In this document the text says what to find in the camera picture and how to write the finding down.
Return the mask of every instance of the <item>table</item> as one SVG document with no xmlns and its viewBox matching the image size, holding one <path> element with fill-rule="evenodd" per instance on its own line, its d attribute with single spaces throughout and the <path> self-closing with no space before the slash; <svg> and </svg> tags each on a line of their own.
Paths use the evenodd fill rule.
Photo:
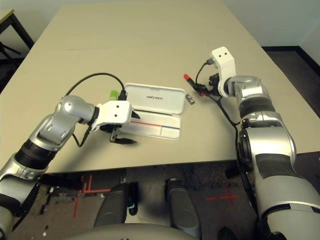
<svg viewBox="0 0 320 240">
<path fill-rule="evenodd" d="M 25 42 L 29 49 L 35 44 L 31 39 L 27 31 L 19 22 L 18 18 L 14 14 L 15 10 L 12 8 L 0 9 L 0 34 L 6 30 L 9 26 L 12 26 L 20 38 Z"/>
<path fill-rule="evenodd" d="M 183 74 L 195 76 L 210 52 L 225 46 L 239 75 L 262 78 L 276 110 L 295 140 L 298 153 L 320 150 L 320 119 L 239 23 L 222 0 L 140 0 L 64 5 L 0 95 L 0 165 L 27 140 L 38 123 L 79 79 L 96 72 L 125 83 L 182 88 L 185 102 L 177 141 L 123 135 L 137 144 L 118 145 L 97 131 L 82 148 L 70 139 L 48 173 L 235 159 L 235 132 L 219 108 L 196 96 Z M 207 66 L 199 82 L 217 72 Z M 104 103 L 118 83 L 97 76 L 74 92 L 89 103 Z M 236 101 L 223 100 L 234 121 Z M 82 138 L 85 129 L 77 125 Z"/>
</svg>

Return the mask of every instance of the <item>white wall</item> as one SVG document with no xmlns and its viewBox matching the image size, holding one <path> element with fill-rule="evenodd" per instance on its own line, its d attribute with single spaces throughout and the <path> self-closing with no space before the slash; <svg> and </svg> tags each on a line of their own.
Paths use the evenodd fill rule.
<svg viewBox="0 0 320 240">
<path fill-rule="evenodd" d="M 0 8 L 14 9 L 25 30 L 36 41 L 63 4 L 112 2 L 121 0 L 0 0 Z M 0 41 L 25 56 L 29 51 L 12 27 L 0 35 Z"/>
<path fill-rule="evenodd" d="M 261 46 L 300 45 L 320 14 L 320 0 L 224 2 Z"/>
<path fill-rule="evenodd" d="M 302 41 L 301 48 L 320 65 L 320 14 L 318 23 Z"/>
</svg>

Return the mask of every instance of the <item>wall baseboard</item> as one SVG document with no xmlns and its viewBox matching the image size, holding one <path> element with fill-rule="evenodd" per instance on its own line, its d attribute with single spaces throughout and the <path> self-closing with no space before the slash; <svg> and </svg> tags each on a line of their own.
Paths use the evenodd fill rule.
<svg viewBox="0 0 320 240">
<path fill-rule="evenodd" d="M 263 46 L 262 49 L 273 52 L 295 51 L 320 76 L 320 66 L 300 46 Z"/>
</svg>

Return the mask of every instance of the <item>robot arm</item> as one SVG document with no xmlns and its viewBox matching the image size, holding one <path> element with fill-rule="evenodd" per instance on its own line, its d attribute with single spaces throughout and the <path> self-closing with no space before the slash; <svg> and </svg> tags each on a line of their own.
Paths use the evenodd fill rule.
<svg viewBox="0 0 320 240">
<path fill-rule="evenodd" d="M 241 117 L 238 151 L 253 168 L 260 220 L 270 236 L 320 239 L 320 195 L 294 170 L 296 147 L 266 87 L 254 76 L 237 76 L 225 47 L 211 57 L 219 70 L 218 92 L 235 97 Z"/>
<path fill-rule="evenodd" d="M 39 189 L 39 179 L 74 133 L 77 123 L 87 124 L 93 131 L 105 125 L 116 129 L 130 122 L 132 112 L 131 104 L 126 100 L 94 106 L 78 96 L 63 97 L 54 113 L 41 121 L 0 170 L 1 233 L 7 236 L 13 228 L 14 216 L 21 216 L 32 204 Z"/>
</svg>

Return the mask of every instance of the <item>floor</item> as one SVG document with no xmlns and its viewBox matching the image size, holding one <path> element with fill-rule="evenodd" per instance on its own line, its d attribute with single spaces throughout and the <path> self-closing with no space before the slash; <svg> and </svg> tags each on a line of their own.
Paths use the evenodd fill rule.
<svg viewBox="0 0 320 240">
<path fill-rule="evenodd" d="M 267 54 L 320 117 L 320 77 L 295 52 Z M 14 71 L 9 64 L 0 65 L 1 87 Z M 139 211 L 136 216 L 128 214 L 126 223 L 168 226 L 165 180 L 178 178 L 183 180 L 198 211 L 203 240 L 216 239 L 223 226 L 231 228 L 238 240 L 250 240 L 256 216 L 241 179 L 226 178 L 225 170 L 234 166 L 235 162 L 222 161 L 62 174 L 58 177 L 81 181 L 81 191 L 42 185 L 29 214 L 9 239 L 56 240 L 91 229 L 105 194 L 125 176 L 127 182 L 139 182 Z M 295 169 L 320 193 L 320 152 L 299 155 Z"/>
</svg>

